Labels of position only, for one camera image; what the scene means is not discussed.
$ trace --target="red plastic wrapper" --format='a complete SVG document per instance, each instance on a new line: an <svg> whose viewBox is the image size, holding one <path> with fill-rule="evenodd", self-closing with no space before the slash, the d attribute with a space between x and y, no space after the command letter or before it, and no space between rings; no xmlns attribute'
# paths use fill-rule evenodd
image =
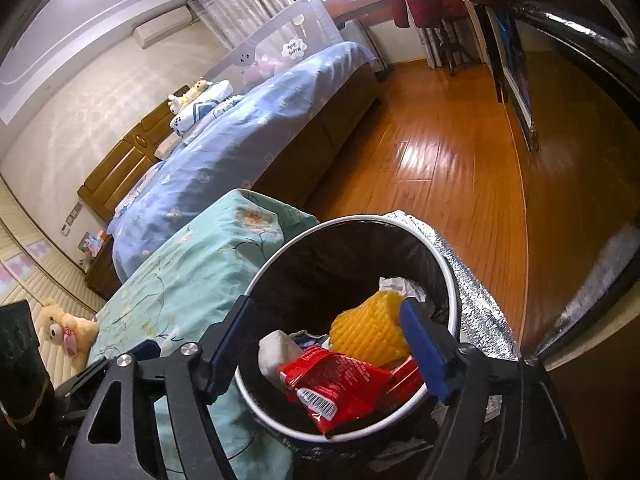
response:
<svg viewBox="0 0 640 480"><path fill-rule="evenodd" d="M392 412L407 402L424 384L413 357L391 371L393 380L384 394L378 399L377 408L383 412Z"/></svg>
<svg viewBox="0 0 640 480"><path fill-rule="evenodd" d="M333 428L369 415L393 381L391 372L319 346L309 347L298 359L280 368L280 379L293 392L326 434Z"/></svg>

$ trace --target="wooden floor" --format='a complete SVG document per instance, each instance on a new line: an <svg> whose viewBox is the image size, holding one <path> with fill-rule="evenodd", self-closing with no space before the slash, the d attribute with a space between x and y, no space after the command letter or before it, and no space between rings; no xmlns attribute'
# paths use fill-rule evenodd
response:
<svg viewBox="0 0 640 480"><path fill-rule="evenodd" d="M306 203L324 221L401 209L441 232L522 333L524 200L504 107L485 65L453 78L418 61L396 67Z"/></svg>

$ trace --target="white rim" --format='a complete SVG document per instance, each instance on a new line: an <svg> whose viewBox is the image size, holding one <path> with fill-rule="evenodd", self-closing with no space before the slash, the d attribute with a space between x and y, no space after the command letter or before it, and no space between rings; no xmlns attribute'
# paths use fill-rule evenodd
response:
<svg viewBox="0 0 640 480"><path fill-rule="evenodd" d="M411 226L403 224L402 222L395 220L393 218L386 218L379 215L343 216L342 218L336 218L336 219L318 224L317 226L314 226L311 229L308 229L307 231L300 233L298 236L293 238L293 240L290 240L289 242L284 244L279 250L276 251L276 253L271 258L269 258L269 260L262 266L262 268L251 280L251 283L249 283L249 286L247 287L245 294L248 296L251 294L251 291L254 289L255 284L258 282L258 280L260 280L260 277L266 272L266 270L273 263L273 261L277 257L279 257L284 251L286 251L289 247L295 244L297 241L302 240L302 238L309 236L313 232L323 229L325 227L341 224L345 222L350 222L354 220L373 220L376 222L384 222L384 223L395 225L397 227L404 229L405 231L410 232L412 235L418 238L418 240L420 240L423 244L427 246L427 248L431 251L431 254L436 259L438 265L440 266L440 270L444 275L444 280L447 285L447 291L449 293L449 323L447 324L447 329L449 330L450 334L453 337L456 337L456 332L457 332L456 329L458 326L458 298L456 297L455 280L449 268L449 265L447 264L447 261L444 259L443 256L441 256L441 254L438 251L436 251L433 244L427 238L425 238L420 231L417 231L416 229L413 229ZM265 423L270 428L273 428L277 432L288 436L289 438L296 438L298 440L313 442L315 444L321 444L321 443L337 444L339 442L348 442L350 440L355 440L357 438L362 438L365 436L372 435L377 431L388 428L389 426L395 424L396 422L400 421L402 418L405 418L407 415L409 415L418 406L418 404L420 404L420 402L424 399L424 397L427 394L427 387L423 384L420 387L420 389L414 393L414 396L411 397L411 399L409 399L400 408L398 408L397 410L395 410L393 413L386 416L382 420L379 420L378 422L376 422L375 424L372 424L371 426L362 428L361 430L350 431L349 433L340 433L340 434L334 435L331 437L331 440L328 440L322 435L313 434L313 433L304 433L303 431L292 430L291 428L288 428L287 426L284 426L283 424L279 423L277 420L274 420L267 413L265 413L260 406L256 404L256 402L254 401L254 398L251 396L249 391L246 389L246 386L244 385L244 381L242 380L242 377L240 375L239 368L236 368L235 378L236 378L236 384L238 385L238 389L240 390L240 393L244 398L245 402L249 405L249 408L251 408L252 412L254 412L255 415L261 421L263 421L263 423Z"/></svg>

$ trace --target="air conditioner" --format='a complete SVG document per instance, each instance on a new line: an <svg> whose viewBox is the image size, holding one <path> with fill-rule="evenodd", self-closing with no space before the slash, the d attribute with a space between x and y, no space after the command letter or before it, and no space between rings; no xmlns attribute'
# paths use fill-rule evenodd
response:
<svg viewBox="0 0 640 480"><path fill-rule="evenodd" d="M187 7L178 7L170 12L158 16L150 22L143 23L133 31L133 37L140 48L157 43L178 32L191 23L191 13Z"/></svg>

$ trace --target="wooden headboard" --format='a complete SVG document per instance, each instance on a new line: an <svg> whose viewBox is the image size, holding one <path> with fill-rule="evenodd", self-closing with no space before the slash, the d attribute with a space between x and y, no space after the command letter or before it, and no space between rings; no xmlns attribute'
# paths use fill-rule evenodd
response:
<svg viewBox="0 0 640 480"><path fill-rule="evenodd" d="M183 86L175 95L189 89ZM136 124L104 157L78 189L78 196L105 222L136 182L158 162L154 155L159 144L172 132L172 115L167 101Z"/></svg>

